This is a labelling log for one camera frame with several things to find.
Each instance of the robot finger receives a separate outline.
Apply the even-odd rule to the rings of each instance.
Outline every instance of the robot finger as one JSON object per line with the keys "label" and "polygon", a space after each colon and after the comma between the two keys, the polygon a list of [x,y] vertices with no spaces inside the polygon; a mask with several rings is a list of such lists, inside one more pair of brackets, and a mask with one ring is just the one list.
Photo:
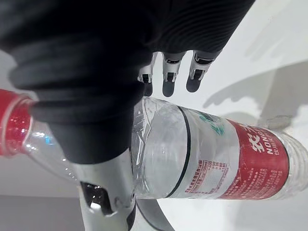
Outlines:
{"label": "robot finger", "polygon": [[170,97],[174,92],[175,80],[185,53],[185,51],[181,53],[163,52],[163,94],[166,97]]}
{"label": "robot finger", "polygon": [[189,76],[186,83],[187,91],[196,92],[199,89],[201,80],[214,60],[215,58],[206,52],[193,51]]}
{"label": "robot finger", "polygon": [[153,53],[152,61],[149,65],[143,67],[139,71],[138,81],[145,84],[145,96],[151,96],[153,93],[152,79],[153,79],[153,66],[157,57],[157,52]]}

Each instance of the water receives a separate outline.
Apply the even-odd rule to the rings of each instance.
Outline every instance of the water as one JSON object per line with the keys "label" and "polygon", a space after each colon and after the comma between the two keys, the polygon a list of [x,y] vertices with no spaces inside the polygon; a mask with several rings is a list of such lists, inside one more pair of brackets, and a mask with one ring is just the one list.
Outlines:
{"label": "water", "polygon": [[307,187],[294,138],[144,97],[135,107],[138,198],[282,199]]}

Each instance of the black fabric sleeve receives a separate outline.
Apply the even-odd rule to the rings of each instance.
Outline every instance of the black fabric sleeve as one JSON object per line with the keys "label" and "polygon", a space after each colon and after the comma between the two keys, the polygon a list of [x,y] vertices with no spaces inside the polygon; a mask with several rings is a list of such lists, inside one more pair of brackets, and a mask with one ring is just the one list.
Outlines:
{"label": "black fabric sleeve", "polygon": [[130,146],[139,69],[152,52],[219,53],[253,0],[0,0],[11,82],[33,90],[67,159],[94,164]]}

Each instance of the black joint component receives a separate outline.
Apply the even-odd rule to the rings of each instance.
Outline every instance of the black joint component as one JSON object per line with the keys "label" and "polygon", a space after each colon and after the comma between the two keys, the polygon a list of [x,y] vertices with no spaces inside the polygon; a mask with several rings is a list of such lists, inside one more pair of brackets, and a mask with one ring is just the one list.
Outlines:
{"label": "black joint component", "polygon": [[173,95],[174,92],[174,85],[175,82],[165,82],[163,83],[163,94],[166,97],[170,97],[171,95]]}
{"label": "black joint component", "polygon": [[196,69],[196,70],[194,71],[193,79],[199,80],[199,78],[201,77],[201,75],[202,75],[203,72],[204,72],[204,70]]}
{"label": "black joint component", "polygon": [[181,60],[185,55],[186,51],[180,53],[167,53],[163,52],[165,60]]}
{"label": "black joint component", "polygon": [[110,199],[106,189],[99,185],[93,185],[86,182],[80,182],[85,201],[89,208],[96,204],[101,207],[102,213],[106,215],[111,215],[114,213],[111,209]]}
{"label": "black joint component", "polygon": [[199,87],[200,87],[200,83],[201,83],[200,80],[190,79],[188,77],[188,80],[187,80],[187,83],[186,83],[187,91],[189,91],[189,92],[196,92],[199,89]]}
{"label": "black joint component", "polygon": [[209,65],[214,61],[214,59],[201,58],[197,54],[195,55],[194,59],[195,59],[196,63],[198,63],[200,65]]}
{"label": "black joint component", "polygon": [[167,59],[166,62],[168,64],[178,64],[180,62],[180,59]]}
{"label": "black joint component", "polygon": [[167,81],[168,81],[168,82],[172,82],[173,77],[174,77],[175,74],[176,74],[176,73],[168,72],[168,73],[167,73]]}
{"label": "black joint component", "polygon": [[127,226],[128,226],[128,231],[130,231],[131,228],[133,227],[133,224],[134,224],[134,221],[135,221],[135,217],[136,217],[136,204],[135,204],[132,212],[129,214],[129,216],[126,219]]}
{"label": "black joint component", "polygon": [[205,52],[205,51],[195,51],[195,52],[196,52],[196,57],[200,59],[214,60],[222,52],[222,50],[219,50],[217,52]]}
{"label": "black joint component", "polygon": [[150,75],[149,74],[143,74],[142,79],[144,83],[149,83]]}
{"label": "black joint component", "polygon": [[145,96],[151,96],[153,93],[153,85],[152,83],[145,83]]}

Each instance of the green logo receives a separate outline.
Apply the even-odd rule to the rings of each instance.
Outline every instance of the green logo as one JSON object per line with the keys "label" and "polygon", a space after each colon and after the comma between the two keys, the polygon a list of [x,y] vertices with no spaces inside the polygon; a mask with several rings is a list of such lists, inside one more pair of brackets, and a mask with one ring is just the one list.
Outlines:
{"label": "green logo", "polygon": [[218,116],[209,115],[203,112],[198,112],[199,118],[206,123],[209,123],[211,128],[220,136],[225,134],[224,124],[221,121],[221,118]]}

